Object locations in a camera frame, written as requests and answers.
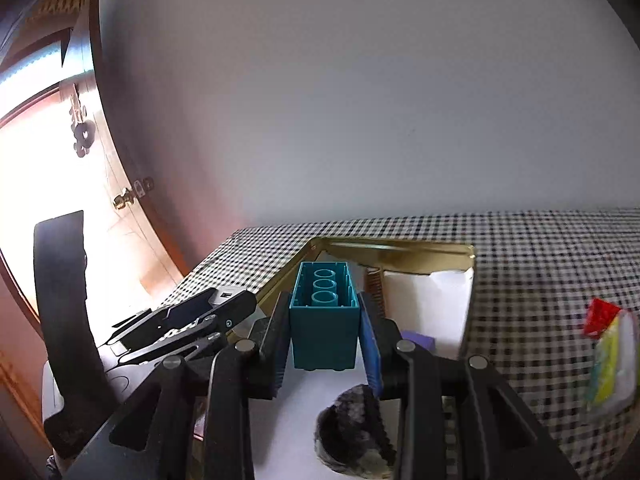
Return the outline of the purple square box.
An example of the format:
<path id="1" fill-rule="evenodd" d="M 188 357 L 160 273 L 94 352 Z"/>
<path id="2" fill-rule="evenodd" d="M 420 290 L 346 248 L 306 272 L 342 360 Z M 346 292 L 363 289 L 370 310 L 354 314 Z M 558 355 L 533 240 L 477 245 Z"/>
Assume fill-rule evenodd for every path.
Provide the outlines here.
<path id="1" fill-rule="evenodd" d="M 436 350 L 435 339 L 433 337 L 416 333 L 412 330 L 403 330 L 401 336 L 431 353 L 434 353 Z"/>

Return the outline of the cyan toy brick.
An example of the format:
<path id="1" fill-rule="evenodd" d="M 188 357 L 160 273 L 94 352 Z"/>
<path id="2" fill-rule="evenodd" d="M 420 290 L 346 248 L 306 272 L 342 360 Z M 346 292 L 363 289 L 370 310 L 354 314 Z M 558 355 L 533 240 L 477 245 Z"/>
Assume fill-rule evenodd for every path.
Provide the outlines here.
<path id="1" fill-rule="evenodd" d="M 294 366 L 299 370 L 355 367 L 360 307 L 348 264 L 304 261 L 290 303 Z"/>

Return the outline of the clear plastic yellow case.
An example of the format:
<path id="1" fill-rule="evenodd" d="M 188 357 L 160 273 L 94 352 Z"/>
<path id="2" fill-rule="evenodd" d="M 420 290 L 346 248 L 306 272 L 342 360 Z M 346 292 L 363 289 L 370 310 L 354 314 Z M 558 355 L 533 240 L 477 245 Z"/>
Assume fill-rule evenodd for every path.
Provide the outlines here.
<path id="1" fill-rule="evenodd" d="M 614 415 L 631 406 L 639 381 L 636 316 L 620 311 L 594 349 L 586 395 L 588 419 Z"/>

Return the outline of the wooden comb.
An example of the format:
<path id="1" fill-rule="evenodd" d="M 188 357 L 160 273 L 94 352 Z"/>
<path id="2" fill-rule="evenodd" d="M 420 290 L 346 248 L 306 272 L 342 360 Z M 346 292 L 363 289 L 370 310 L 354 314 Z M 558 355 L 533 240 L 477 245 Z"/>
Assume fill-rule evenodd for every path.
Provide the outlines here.
<path id="1" fill-rule="evenodd" d="M 375 268 L 364 269 L 363 295 L 370 309 L 378 312 L 379 318 L 386 318 L 383 271 Z"/>

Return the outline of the red toy brick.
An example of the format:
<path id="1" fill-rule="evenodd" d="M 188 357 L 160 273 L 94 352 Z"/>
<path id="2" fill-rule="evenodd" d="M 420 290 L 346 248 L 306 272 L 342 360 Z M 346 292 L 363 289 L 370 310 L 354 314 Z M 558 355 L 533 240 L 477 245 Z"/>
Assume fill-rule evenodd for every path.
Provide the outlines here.
<path id="1" fill-rule="evenodd" d="M 621 310 L 622 308 L 616 304 L 593 298 L 587 310 L 582 333 L 591 339 L 599 339 Z"/>

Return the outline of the white paper liner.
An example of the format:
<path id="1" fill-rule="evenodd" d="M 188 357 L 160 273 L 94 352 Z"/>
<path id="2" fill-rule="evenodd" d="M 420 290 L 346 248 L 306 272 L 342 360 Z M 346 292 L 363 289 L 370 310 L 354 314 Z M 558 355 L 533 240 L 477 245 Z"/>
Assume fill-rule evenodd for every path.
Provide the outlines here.
<path id="1" fill-rule="evenodd" d="M 386 271 L 385 312 L 401 330 L 435 339 L 438 356 L 460 353 L 468 319 L 474 271 L 428 275 Z M 298 370 L 288 359 L 282 387 L 271 401 L 251 400 L 250 440 L 257 479 L 341 479 L 314 450 L 321 411 L 339 394 L 367 381 L 361 353 L 351 370 Z"/>

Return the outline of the black chair back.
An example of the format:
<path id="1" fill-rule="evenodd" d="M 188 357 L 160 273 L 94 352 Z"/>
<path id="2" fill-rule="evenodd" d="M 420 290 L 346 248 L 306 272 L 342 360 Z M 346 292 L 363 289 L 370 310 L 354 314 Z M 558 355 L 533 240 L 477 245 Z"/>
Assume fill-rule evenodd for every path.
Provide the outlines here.
<path id="1" fill-rule="evenodd" d="M 62 402 L 43 414 L 55 452 L 77 455 L 118 407 L 86 309 L 84 213 L 63 214 L 34 232 L 34 278 L 48 364 Z"/>

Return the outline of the brass door knob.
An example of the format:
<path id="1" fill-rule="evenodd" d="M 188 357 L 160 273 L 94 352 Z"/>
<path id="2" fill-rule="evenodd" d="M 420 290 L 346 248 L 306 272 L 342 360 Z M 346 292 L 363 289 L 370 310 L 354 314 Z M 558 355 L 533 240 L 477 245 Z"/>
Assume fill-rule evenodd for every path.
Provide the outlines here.
<path id="1" fill-rule="evenodd" d="M 151 177 L 134 180 L 131 188 L 123 188 L 122 192 L 113 198 L 112 205 L 116 210 L 122 210 L 133 204 L 135 200 L 147 196 L 154 188 L 155 182 Z"/>

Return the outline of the checkered tablecloth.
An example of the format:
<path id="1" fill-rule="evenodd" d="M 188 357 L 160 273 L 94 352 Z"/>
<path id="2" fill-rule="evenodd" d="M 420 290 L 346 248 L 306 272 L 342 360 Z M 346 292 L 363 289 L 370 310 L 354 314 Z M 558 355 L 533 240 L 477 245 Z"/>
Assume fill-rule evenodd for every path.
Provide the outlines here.
<path id="1" fill-rule="evenodd" d="M 546 425 L 584 479 L 639 474 L 639 411 L 582 418 L 593 344 L 582 334 L 600 298 L 639 307 L 639 213 L 479 212 L 252 226 L 231 234 L 169 295 L 170 304 L 212 286 L 257 292 L 320 236 L 434 240 L 471 245 L 476 278 L 472 352 L 489 356 Z"/>

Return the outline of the wooden door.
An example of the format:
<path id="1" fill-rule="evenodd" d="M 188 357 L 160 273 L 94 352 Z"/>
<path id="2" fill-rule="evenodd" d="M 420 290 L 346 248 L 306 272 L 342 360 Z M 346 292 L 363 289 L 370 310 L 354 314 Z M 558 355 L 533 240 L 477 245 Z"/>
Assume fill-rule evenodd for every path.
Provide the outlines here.
<path id="1" fill-rule="evenodd" d="M 1 277 L 30 322 L 40 321 L 32 251 L 36 223 L 81 210 L 90 257 L 89 307 L 108 315 L 155 306 L 188 272 L 149 194 L 122 210 L 123 188 L 146 178 L 108 124 L 100 0 L 44 0 L 49 18 L 65 10 L 76 23 L 44 35 L 1 64 Z M 90 153 L 79 158 L 70 130 L 70 86 L 96 125 Z"/>

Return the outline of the gold metal tin box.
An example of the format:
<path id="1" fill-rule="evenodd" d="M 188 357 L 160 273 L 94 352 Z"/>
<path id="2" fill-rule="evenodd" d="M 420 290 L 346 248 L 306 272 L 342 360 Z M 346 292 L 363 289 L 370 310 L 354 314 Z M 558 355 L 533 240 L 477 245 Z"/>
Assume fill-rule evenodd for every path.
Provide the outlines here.
<path id="1" fill-rule="evenodd" d="M 466 352 L 473 304 L 475 249 L 471 245 L 386 240 L 385 238 L 315 237 L 256 292 L 257 305 L 269 314 L 277 296 L 292 290 L 303 261 L 347 261 L 358 284 L 365 268 L 381 269 L 386 316 L 401 330 L 433 337 L 436 354 L 459 359 Z"/>

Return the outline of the brass door ornament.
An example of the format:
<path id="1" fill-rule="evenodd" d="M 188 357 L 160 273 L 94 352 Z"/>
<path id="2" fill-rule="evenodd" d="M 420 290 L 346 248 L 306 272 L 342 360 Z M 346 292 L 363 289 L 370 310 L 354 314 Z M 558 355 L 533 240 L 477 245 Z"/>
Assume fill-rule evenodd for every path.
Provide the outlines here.
<path id="1" fill-rule="evenodd" d="M 96 140 L 96 125 L 88 118 L 87 109 L 81 103 L 77 84 L 70 86 L 70 121 L 74 151 L 79 158 L 83 158 L 90 153 Z"/>

